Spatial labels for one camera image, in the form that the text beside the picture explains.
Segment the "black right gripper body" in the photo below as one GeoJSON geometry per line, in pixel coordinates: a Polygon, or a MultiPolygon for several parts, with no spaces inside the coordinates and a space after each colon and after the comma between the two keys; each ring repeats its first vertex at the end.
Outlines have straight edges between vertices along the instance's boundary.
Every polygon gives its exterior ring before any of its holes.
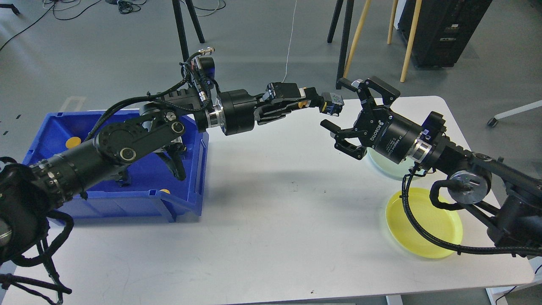
{"type": "Polygon", "coordinates": [[[407,158],[408,152],[422,133],[422,126],[385,108],[362,111],[354,123],[358,139],[395,164],[407,158]]]}

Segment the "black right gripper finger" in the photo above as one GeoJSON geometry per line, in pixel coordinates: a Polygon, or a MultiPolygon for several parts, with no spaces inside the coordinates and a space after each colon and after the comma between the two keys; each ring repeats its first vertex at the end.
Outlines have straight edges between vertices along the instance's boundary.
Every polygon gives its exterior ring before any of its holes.
{"type": "Polygon", "coordinates": [[[391,105],[400,97],[401,93],[390,84],[378,77],[367,78],[366,80],[357,79],[350,81],[347,78],[339,78],[336,81],[337,89],[346,88],[358,95],[362,107],[362,113],[373,114],[373,111],[380,108],[389,109],[391,105]],[[374,90],[382,97],[382,105],[377,105],[371,90],[374,90]]]}
{"type": "Polygon", "coordinates": [[[367,147],[363,145],[354,145],[347,141],[347,139],[354,139],[362,137],[364,131],[360,131],[357,128],[341,129],[329,120],[322,120],[320,125],[329,130],[331,137],[335,139],[335,149],[357,159],[361,160],[367,154],[367,147]]]}

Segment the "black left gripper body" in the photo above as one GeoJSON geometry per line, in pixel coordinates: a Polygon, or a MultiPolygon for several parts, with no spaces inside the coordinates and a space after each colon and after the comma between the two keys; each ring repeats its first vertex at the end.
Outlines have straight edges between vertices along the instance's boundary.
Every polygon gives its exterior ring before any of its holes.
{"type": "Polygon", "coordinates": [[[305,90],[296,83],[269,83],[265,92],[250,95],[245,89],[220,92],[212,106],[212,127],[227,136],[254,129],[256,108],[297,106],[305,100],[305,90]]]}

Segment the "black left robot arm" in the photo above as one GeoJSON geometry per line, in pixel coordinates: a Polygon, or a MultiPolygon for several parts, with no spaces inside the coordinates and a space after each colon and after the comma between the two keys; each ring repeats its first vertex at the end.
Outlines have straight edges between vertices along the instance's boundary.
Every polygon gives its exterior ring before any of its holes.
{"type": "Polygon", "coordinates": [[[15,286],[61,305],[63,295],[72,291],[60,281],[52,257],[68,239],[74,220],[59,208],[75,195],[87,199],[91,187],[122,176],[149,154],[157,154],[175,178],[184,180],[182,116],[192,114],[200,133],[219,127],[225,135],[234,135],[302,108],[317,108],[330,116],[341,113],[340,95],[319,94],[295,83],[270,83],[258,95],[245,89],[222,92],[214,77],[213,52],[207,47],[184,60],[182,79],[170,89],[111,106],[75,147],[29,166],[1,158],[1,263],[43,265],[52,279],[48,283],[7,273],[1,275],[2,289],[15,286]],[[55,291],[57,301],[29,285],[55,291]]]}

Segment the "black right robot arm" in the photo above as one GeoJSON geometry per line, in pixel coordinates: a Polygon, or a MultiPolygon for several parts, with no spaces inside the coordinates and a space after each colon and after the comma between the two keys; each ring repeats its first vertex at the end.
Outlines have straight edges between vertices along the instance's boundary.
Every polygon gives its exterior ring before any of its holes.
{"type": "Polygon", "coordinates": [[[337,80],[337,88],[358,95],[361,111],[354,126],[341,129],[329,120],[321,126],[335,139],[335,148],[356,159],[368,147],[385,158],[414,161],[404,176],[401,200],[414,229],[426,240],[459,254],[541,255],[542,191],[541,180],[503,163],[501,159],[472,152],[453,143],[445,134],[445,120],[430,112],[419,125],[393,112],[391,105],[400,92],[377,77],[366,80],[337,80]],[[429,198],[441,210],[467,210],[487,227],[494,247],[465,247],[435,237],[415,219],[409,206],[409,187],[418,170],[438,170],[447,177],[433,183],[429,198]]]}

